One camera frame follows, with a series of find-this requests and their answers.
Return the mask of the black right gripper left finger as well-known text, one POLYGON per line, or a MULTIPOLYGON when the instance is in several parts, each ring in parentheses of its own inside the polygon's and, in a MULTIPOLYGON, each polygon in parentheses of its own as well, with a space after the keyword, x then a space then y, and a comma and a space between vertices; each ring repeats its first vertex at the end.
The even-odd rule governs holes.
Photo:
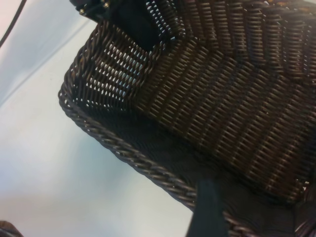
POLYGON ((21 237, 21 233, 8 221, 0 222, 0 237, 21 237))

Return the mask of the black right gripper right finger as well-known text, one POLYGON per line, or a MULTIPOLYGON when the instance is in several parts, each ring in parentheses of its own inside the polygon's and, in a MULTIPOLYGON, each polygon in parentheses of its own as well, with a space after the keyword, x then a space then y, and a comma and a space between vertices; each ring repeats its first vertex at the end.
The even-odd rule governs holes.
POLYGON ((215 183, 201 180, 197 186, 197 202, 193 213, 194 237, 227 237, 223 203, 215 183))

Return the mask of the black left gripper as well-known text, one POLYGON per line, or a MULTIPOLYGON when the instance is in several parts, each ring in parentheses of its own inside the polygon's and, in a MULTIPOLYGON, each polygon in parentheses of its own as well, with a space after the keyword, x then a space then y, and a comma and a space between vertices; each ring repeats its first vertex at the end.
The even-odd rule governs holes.
POLYGON ((101 22, 109 20, 123 30, 139 47, 151 51, 171 35, 158 29, 145 0, 69 0, 83 17, 101 22))

